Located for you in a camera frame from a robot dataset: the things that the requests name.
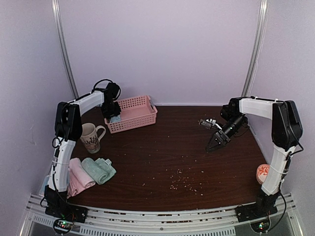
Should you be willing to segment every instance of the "mug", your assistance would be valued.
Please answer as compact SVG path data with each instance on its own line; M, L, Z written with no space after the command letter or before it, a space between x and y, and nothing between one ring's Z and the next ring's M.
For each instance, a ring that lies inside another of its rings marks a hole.
M100 150L99 141L104 137L106 129L104 126L99 125L95 127L92 123L85 123L82 125L82 136L80 137L83 145L88 150L89 153L97 153ZM99 129L104 129L103 133L98 136L97 131Z

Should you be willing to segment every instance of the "wall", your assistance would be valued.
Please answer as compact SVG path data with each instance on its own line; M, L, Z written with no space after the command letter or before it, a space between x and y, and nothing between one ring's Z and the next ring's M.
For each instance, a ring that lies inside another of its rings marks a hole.
M15 236L49 171L57 103L72 95L50 1L1 1L0 32L0 234Z
M61 0L79 93L103 78L122 98L221 105L240 96L260 0Z
M315 1L270 1L268 23L252 95L294 100L304 127L305 151L293 157L284 192L291 192L302 216L306 235L315 235ZM272 157L271 123L251 117L261 149Z

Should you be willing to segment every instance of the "pink towel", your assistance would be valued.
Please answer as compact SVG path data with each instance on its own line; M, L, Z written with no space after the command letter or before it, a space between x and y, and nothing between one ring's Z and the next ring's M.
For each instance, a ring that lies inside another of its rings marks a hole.
M85 189L95 185L95 181L82 168L79 158L73 158L69 163L69 186L67 198L73 197Z

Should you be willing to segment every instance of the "wooden tabletop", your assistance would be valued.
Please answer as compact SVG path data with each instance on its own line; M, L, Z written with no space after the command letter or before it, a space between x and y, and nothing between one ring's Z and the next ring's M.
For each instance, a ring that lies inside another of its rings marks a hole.
M265 159L250 131L224 148L206 153L213 131L201 118L220 118L221 107L157 107L157 122L121 133L106 132L101 150L89 154L81 141L72 157L109 158L117 170L69 202L119 210L171 211L225 207L255 201L255 172ZM99 108L82 123L104 125Z

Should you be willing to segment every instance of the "robotic arm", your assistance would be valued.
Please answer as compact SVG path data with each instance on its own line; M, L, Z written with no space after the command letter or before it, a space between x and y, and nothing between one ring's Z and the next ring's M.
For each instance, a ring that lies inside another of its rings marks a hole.
M276 213L275 201L280 194L280 186L288 172L291 156L299 145L303 129L297 108L293 101L259 99L257 97L232 98L221 110L221 117L227 123L217 124L215 120L201 120L200 124L208 128L216 127L208 145L207 152L226 146L239 128L247 123L246 115L264 117L272 121L272 141L274 152L270 170L264 181L256 203L236 208L239 221L265 216L267 212Z
M73 148L82 135L81 116L96 106L101 106L103 116L107 119L118 116L121 111L118 102L114 102L120 95L119 86L112 81L109 81L106 88L96 88L96 85L90 93L74 101L61 102L57 107L56 137L53 139L55 154L48 185L45 187L45 213L68 221L84 223L87 213L85 207L73 206L66 201L69 161Z

